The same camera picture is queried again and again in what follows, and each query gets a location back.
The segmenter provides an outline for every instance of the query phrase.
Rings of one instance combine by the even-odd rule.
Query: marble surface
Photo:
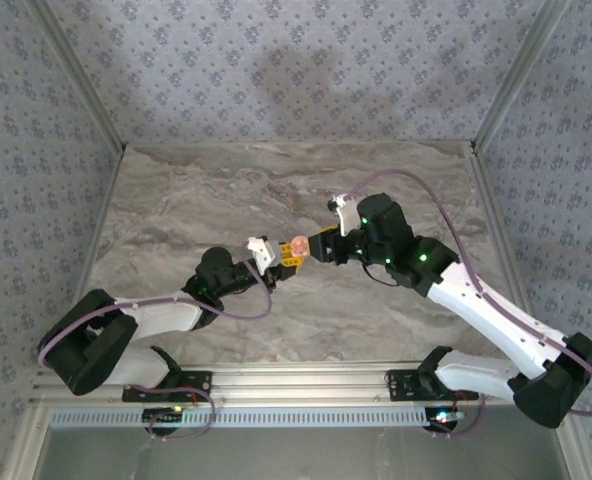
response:
[[[250,236],[290,240],[335,223],[326,203],[373,172],[406,168],[438,193],[482,278],[504,281],[469,175],[464,143],[226,144],[129,148],[102,231],[89,287],[141,297],[181,288],[213,245],[247,258]],[[455,243],[425,192],[401,176],[381,178],[364,194],[386,192],[416,233]],[[384,272],[374,275],[387,279]],[[147,343],[180,363],[419,360],[434,346],[498,354],[478,332],[441,306],[403,288],[370,280],[360,265],[308,259],[279,284],[263,320],[218,318],[209,327],[160,335]],[[260,313],[259,289],[227,297],[225,307]]]

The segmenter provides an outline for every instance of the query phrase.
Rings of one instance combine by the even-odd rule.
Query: gray marble table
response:
[[[226,246],[240,260],[248,256],[241,246],[250,236],[284,241],[315,233],[335,223],[326,207],[333,194],[378,170],[401,167],[435,189],[482,278],[505,292],[465,148],[456,142],[129,148],[88,287],[124,297],[172,293],[210,246]],[[363,191],[378,192],[401,204],[416,233],[455,249],[439,212],[413,181],[386,177]],[[413,291],[373,282],[359,265],[308,259],[273,300],[264,320],[218,318],[200,331],[165,334],[150,343],[181,364],[419,360],[436,345],[498,354],[457,316]],[[261,291],[251,289],[228,297],[225,307],[252,315],[264,310],[264,302]]]

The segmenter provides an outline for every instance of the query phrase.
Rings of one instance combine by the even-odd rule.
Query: patterned wallpaper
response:
[[[0,473],[114,162],[24,4],[0,1]]]
[[[469,139],[541,0],[65,0],[127,143]]]
[[[485,158],[535,309],[592,338],[592,0],[572,3]]]

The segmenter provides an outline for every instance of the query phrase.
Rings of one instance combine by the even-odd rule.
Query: gray wallpaper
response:
[[[485,158],[536,310],[592,337],[592,0],[572,4]]]
[[[24,4],[0,1],[0,472],[114,162]]]
[[[469,139],[540,0],[53,2],[127,143]]]

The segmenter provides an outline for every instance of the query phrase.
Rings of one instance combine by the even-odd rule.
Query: wall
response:
[[[115,162],[24,4],[0,1],[0,472]]]
[[[536,311],[592,338],[592,0],[572,3],[485,158]]]
[[[127,143],[470,139],[540,0],[52,2]]]

